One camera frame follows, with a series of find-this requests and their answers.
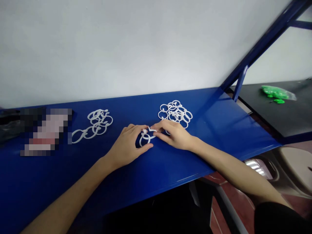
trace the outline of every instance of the white wall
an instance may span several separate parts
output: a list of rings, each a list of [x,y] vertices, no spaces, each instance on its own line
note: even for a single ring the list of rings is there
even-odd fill
[[[0,0],[0,106],[219,86],[289,2]]]
[[[312,7],[298,20],[312,22]],[[312,77],[312,30],[290,27],[248,69],[243,84],[309,77]]]

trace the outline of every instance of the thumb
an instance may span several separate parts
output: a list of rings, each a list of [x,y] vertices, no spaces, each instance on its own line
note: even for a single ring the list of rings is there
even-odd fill
[[[148,150],[149,150],[150,148],[152,148],[153,146],[154,146],[153,144],[148,143],[148,144],[146,144],[146,145],[143,145],[143,147],[138,148],[137,150],[138,150],[139,154],[141,155],[141,154],[145,153],[146,151],[148,151]]]
[[[172,139],[160,132],[155,132],[154,136],[157,136],[159,139],[163,140],[164,142],[168,143],[169,145],[172,145]]]

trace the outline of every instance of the forearm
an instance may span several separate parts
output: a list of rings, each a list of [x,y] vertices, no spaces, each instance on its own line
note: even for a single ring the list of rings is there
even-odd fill
[[[254,203],[273,201],[289,206],[262,175],[233,156],[206,144],[197,137],[191,151],[213,166],[234,187],[246,193]]]
[[[109,165],[105,165],[105,158],[100,158],[21,233],[66,233],[85,202],[112,171]]]

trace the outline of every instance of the green object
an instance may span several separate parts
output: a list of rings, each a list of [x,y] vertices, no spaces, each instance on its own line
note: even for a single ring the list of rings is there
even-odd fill
[[[289,99],[288,91],[282,88],[273,87],[269,85],[263,85],[262,86],[263,92],[265,92],[269,98],[275,97],[278,99]]]
[[[285,101],[283,99],[274,99],[273,101],[277,102],[278,104],[284,104]]]

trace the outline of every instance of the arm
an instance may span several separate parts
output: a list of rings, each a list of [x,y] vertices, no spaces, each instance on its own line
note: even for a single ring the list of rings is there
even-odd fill
[[[67,233],[85,202],[104,178],[153,147],[153,144],[146,144],[138,149],[135,146],[138,134],[146,128],[148,128],[146,125],[133,124],[125,127],[111,150],[21,233]]]
[[[175,148],[189,150],[213,166],[228,182],[246,193],[255,205],[276,202],[288,206],[281,194],[259,173],[233,156],[218,150],[199,138],[191,136],[179,123],[162,120],[151,128],[154,135]],[[160,133],[167,130],[171,135]]]

